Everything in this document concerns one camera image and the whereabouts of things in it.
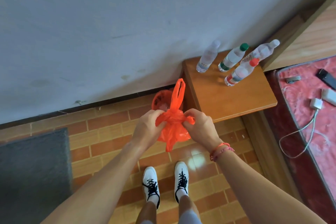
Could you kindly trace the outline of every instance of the black phone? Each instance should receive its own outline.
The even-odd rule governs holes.
[[[330,88],[336,90],[336,79],[328,71],[322,68],[317,72],[316,76]]]

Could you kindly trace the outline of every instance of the black shoelace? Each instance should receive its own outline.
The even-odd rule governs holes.
[[[158,191],[158,185],[157,185],[157,182],[154,182],[153,179],[149,179],[147,180],[147,185],[142,183],[143,186],[147,187],[148,188],[148,199],[150,196],[152,195],[158,195],[157,191]]]
[[[184,190],[186,190],[187,187],[187,177],[185,176],[185,174],[183,173],[183,170],[181,171],[180,174],[178,174],[178,188],[184,188]]]

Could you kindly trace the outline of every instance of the wooden nightstand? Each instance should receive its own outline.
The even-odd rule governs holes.
[[[199,57],[183,61],[182,78],[187,85],[184,111],[195,108],[211,116],[214,122],[219,122],[277,105],[277,99],[259,65],[237,85],[225,85],[224,78],[233,69],[222,73],[218,70],[218,64],[229,51],[218,53],[205,73],[196,71]]]

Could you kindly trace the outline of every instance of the black baseboard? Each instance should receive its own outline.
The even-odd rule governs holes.
[[[49,113],[46,113],[46,114],[41,114],[41,115],[38,115],[38,116],[34,116],[34,117],[22,119],[22,120],[16,120],[16,121],[3,123],[3,124],[0,124],[0,130],[4,129],[4,128],[19,126],[19,125],[22,125],[22,124],[32,123],[32,122],[39,121],[39,120],[49,119],[49,118],[52,118],[52,117],[66,115],[68,113],[78,112],[78,111],[82,111],[82,110],[86,110],[86,109],[90,109],[90,108],[94,108],[94,107],[109,105],[109,104],[121,102],[121,101],[124,101],[124,100],[132,99],[132,98],[138,98],[138,97],[142,97],[142,96],[145,96],[145,95],[154,94],[154,93],[157,93],[160,90],[171,89],[174,86],[175,86],[175,84],[167,85],[167,86],[163,86],[163,87],[160,87],[160,88],[155,88],[155,89],[152,89],[152,90],[145,90],[145,91],[141,91],[141,92],[138,92],[138,93],[129,94],[129,95],[126,95],[126,96],[111,98],[111,99],[107,99],[107,100],[103,100],[103,101],[99,101],[99,102],[95,102],[95,103],[91,103],[91,104],[86,104],[86,105],[80,105],[80,106],[76,106],[76,107],[72,107],[72,108],[68,108],[68,109],[64,109],[64,110],[60,110],[60,111],[56,111],[56,112],[49,112]]]

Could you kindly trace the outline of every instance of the hand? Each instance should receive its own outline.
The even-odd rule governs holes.
[[[156,118],[163,112],[162,110],[150,110],[140,117],[131,142],[140,147],[143,152],[156,142],[162,129],[165,127],[166,122],[155,126]]]
[[[189,132],[191,138],[205,147],[208,152],[212,152],[223,141],[219,138],[215,125],[210,116],[196,109],[190,109],[184,113],[185,116],[195,117],[195,124],[191,125],[187,121],[183,126]]]

